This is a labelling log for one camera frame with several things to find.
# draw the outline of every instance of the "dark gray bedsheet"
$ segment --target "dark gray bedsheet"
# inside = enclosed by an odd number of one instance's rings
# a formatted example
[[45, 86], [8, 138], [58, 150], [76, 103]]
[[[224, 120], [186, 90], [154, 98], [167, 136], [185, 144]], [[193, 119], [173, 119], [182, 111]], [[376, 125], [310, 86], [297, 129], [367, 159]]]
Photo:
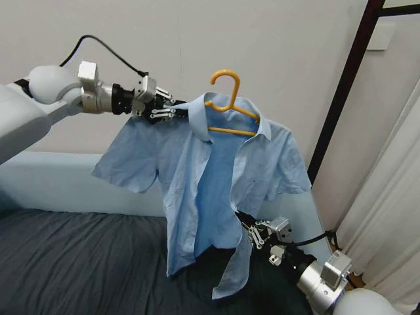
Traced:
[[0, 213], [0, 314], [311, 314], [305, 297], [266, 258], [248, 284], [211, 301], [232, 254], [210, 248], [167, 278], [163, 218]]

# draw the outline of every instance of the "white curtain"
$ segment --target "white curtain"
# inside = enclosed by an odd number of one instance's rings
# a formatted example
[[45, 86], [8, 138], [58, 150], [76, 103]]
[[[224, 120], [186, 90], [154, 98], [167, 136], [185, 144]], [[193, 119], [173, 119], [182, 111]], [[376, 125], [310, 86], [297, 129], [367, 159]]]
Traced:
[[367, 288], [420, 302], [420, 81], [337, 236]]

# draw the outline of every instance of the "plastic hanger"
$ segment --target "plastic hanger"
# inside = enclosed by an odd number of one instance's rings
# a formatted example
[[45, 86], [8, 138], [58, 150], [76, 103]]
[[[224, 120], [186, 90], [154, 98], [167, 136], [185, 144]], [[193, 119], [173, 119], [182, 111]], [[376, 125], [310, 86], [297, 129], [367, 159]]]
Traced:
[[[233, 71], [233, 70], [228, 70], [228, 69], [222, 69], [219, 71], [216, 71], [212, 76], [211, 76], [211, 80], [210, 83], [212, 85], [214, 85], [216, 83], [216, 79], [218, 77], [221, 77], [222, 75], [228, 75], [230, 77], [233, 77], [235, 80], [235, 85], [234, 85], [234, 90], [232, 92], [232, 96], [230, 97], [230, 103], [226, 106], [216, 106], [211, 100], [207, 101], [206, 103], [204, 103], [204, 105], [211, 107], [212, 109], [218, 111], [218, 112], [225, 112], [227, 110], [235, 110], [239, 113], [242, 113], [246, 116], [252, 117], [253, 119], [255, 119], [255, 123], [259, 123], [260, 117], [253, 113], [250, 112], [249, 110], [244, 110], [243, 108], [240, 107], [236, 107], [235, 104], [235, 99], [236, 99], [236, 95], [238, 95], [238, 90], [239, 90], [239, 86], [241, 83], [241, 80], [239, 79], [239, 75]], [[221, 133], [233, 133], [235, 135], [245, 135], [245, 136], [255, 136], [256, 133], [252, 132], [252, 131], [244, 131], [244, 130], [237, 130], [237, 129], [227, 129], [227, 128], [218, 128], [218, 127], [208, 127], [207, 129], [211, 130], [211, 131], [218, 131]]]

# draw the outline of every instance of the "light blue shirt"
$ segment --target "light blue shirt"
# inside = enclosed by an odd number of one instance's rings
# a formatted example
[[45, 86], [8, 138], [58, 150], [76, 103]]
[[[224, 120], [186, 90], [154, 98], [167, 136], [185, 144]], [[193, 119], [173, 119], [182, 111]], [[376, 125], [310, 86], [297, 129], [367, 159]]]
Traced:
[[[150, 125], [128, 120], [93, 175], [134, 192], [158, 178], [167, 217], [167, 275], [195, 262], [209, 246], [236, 248], [213, 299], [239, 291], [247, 282], [251, 243], [235, 215], [257, 216], [277, 194], [310, 189], [303, 159], [289, 129], [263, 117], [246, 98], [235, 105], [258, 113], [260, 123], [239, 112], [216, 112], [229, 96], [205, 93], [190, 103], [186, 119]], [[254, 131], [241, 136], [208, 131], [207, 126]]]

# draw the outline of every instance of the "black cable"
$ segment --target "black cable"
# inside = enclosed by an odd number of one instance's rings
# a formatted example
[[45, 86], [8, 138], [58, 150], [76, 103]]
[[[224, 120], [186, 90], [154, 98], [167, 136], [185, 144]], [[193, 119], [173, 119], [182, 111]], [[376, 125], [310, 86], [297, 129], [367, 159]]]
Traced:
[[107, 44], [105, 44], [105, 42], [103, 42], [101, 39], [97, 38], [96, 36], [93, 35], [83, 35], [82, 37], [79, 38], [79, 41], [77, 42], [76, 46], [73, 48], [73, 51], [68, 55], [68, 57], [65, 59], [65, 61], [63, 61], [60, 64], [60, 67], [65, 66], [70, 59], [73, 58], [73, 56], [75, 55], [75, 53], [77, 52], [77, 50], [80, 47], [80, 44], [82, 43], [82, 41], [84, 41], [86, 38], [90, 38], [90, 39], [94, 39], [95, 41], [97, 41], [98, 43], [100, 43], [102, 46], [104, 46], [106, 49], [109, 50], [110, 53], [112, 53], [115, 57], [117, 57], [122, 63], [124, 63], [124, 65], [126, 65], [127, 67], [129, 67], [130, 69], [132, 69], [132, 71], [136, 72], [139, 76], [144, 77], [145, 75], [148, 75], [148, 72], [143, 72], [140, 70], [137, 70], [136, 68], [134, 68], [132, 65], [130, 65], [130, 63], [128, 63], [128, 61], [126, 61], [123, 57], [121, 57], [119, 54], [117, 54], [110, 46], [108, 46]]
[[328, 231], [325, 232], [325, 233], [322, 233], [321, 235], [316, 236], [315, 238], [311, 238], [311, 239], [306, 240], [306, 241], [297, 241], [297, 242], [291, 242], [291, 243], [286, 242], [286, 241], [279, 241], [278, 243], [280, 245], [284, 245], [284, 246], [288, 246], [288, 245], [291, 245], [291, 246], [304, 246], [304, 245], [312, 244], [312, 243], [315, 243], [315, 242], [317, 242], [319, 240], [322, 240], [324, 237], [327, 237], [327, 236], [329, 236], [329, 232]]
[[284, 246], [288, 246], [288, 245], [304, 246], [304, 245], [315, 243], [319, 240], [322, 240], [323, 238], [334, 238], [334, 242], [335, 242], [334, 245], [335, 245], [336, 249], [339, 249], [338, 246], [337, 246], [337, 236], [336, 236], [334, 231], [325, 231], [321, 235], [318, 235], [315, 238], [311, 238], [311, 239], [306, 240], [306, 241], [297, 241], [297, 242], [291, 242], [291, 243], [286, 242], [286, 241], [279, 241], [278, 244], [284, 245]]

